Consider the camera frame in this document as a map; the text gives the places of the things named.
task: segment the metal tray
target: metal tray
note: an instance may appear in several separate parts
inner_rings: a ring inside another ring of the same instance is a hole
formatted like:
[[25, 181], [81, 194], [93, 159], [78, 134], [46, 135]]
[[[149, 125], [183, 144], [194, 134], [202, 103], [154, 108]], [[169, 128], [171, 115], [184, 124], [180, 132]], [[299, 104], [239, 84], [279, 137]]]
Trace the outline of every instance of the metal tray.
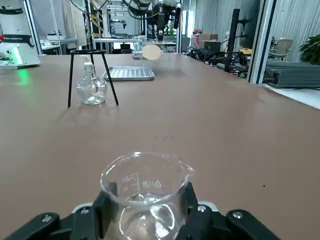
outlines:
[[[154, 72], [146, 66], [112, 66], [109, 70], [112, 81], [150, 81], [155, 78]], [[109, 81], [107, 72], [102, 77]]]

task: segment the table surface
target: table surface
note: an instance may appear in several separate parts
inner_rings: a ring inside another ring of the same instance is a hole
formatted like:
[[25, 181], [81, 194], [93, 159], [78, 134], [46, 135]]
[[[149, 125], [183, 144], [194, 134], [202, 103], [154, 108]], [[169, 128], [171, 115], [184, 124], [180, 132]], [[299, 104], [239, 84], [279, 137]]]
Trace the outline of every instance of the table surface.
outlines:
[[[70, 56], [0, 71], [0, 236], [43, 212], [92, 202], [100, 175], [132, 151], [174, 153], [195, 169], [199, 200], [253, 213], [282, 239], [318, 239], [317, 109], [179, 54], [159, 61], [106, 55], [109, 66], [151, 66], [154, 81], [115, 82], [107, 104], [72, 92]], [[95, 57], [96, 71], [104, 73]], [[75, 56], [74, 81], [83, 75]]]

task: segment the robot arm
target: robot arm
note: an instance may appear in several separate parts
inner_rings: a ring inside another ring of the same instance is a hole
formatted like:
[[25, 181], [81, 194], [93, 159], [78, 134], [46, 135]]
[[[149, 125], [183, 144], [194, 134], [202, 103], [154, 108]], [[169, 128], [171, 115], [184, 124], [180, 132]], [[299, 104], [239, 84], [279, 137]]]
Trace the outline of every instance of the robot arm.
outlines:
[[111, 23], [119, 23], [119, 24], [122, 24], [122, 25], [123, 25], [123, 29], [126, 29], [126, 26], [127, 26], [126, 20], [111, 19], [110, 22], [111, 22]]
[[179, 0], [123, 0], [128, 6], [129, 11], [135, 16], [144, 16], [152, 4], [152, 17], [150, 21], [156, 25], [158, 41], [164, 39], [164, 30], [168, 24], [170, 16], [174, 17], [174, 28], [179, 27], [182, 4]]

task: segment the machine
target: machine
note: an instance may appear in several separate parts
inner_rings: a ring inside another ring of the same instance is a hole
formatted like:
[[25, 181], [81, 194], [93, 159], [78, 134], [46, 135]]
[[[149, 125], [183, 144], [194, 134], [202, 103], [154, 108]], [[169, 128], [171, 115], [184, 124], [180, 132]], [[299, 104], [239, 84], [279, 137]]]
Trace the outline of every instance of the machine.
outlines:
[[[231, 210], [223, 216], [216, 209], [214, 211], [207, 205], [199, 204], [191, 182], [185, 188], [183, 199], [185, 201], [181, 204], [187, 208], [188, 216], [176, 240], [279, 240], [245, 210]], [[104, 239], [117, 207], [111, 198], [101, 192], [92, 206], [82, 206], [63, 219], [53, 212], [42, 213], [5, 240]]]
[[119, 19], [110, 19], [110, 23], [111, 24], [122, 24], [123, 25], [123, 29], [126, 29], [126, 26], [127, 26], [127, 22], [126, 20], [119, 20]]
[[[164, 30], [169, 20], [174, 20], [173, 27], [177, 29], [180, 23], [182, 13], [182, 4], [179, 0], [122, 0], [129, 8], [131, 15], [135, 19], [145, 20], [148, 23], [156, 25], [158, 41], [164, 39]], [[144, 17], [147, 14], [149, 6], [152, 4], [152, 16]]]
[[320, 88], [320, 66], [306, 62], [266, 62], [263, 83], [276, 88]]
[[0, 1], [0, 69], [39, 65], [23, 0]]

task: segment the potted plant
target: potted plant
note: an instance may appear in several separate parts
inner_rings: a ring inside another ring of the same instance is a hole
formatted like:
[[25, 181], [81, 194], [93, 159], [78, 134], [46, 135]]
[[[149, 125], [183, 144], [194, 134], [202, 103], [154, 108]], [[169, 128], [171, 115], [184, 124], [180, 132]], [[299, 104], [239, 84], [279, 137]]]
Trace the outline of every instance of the potted plant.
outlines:
[[304, 63], [320, 65], [320, 34], [310, 36], [309, 40], [300, 47], [300, 60]]

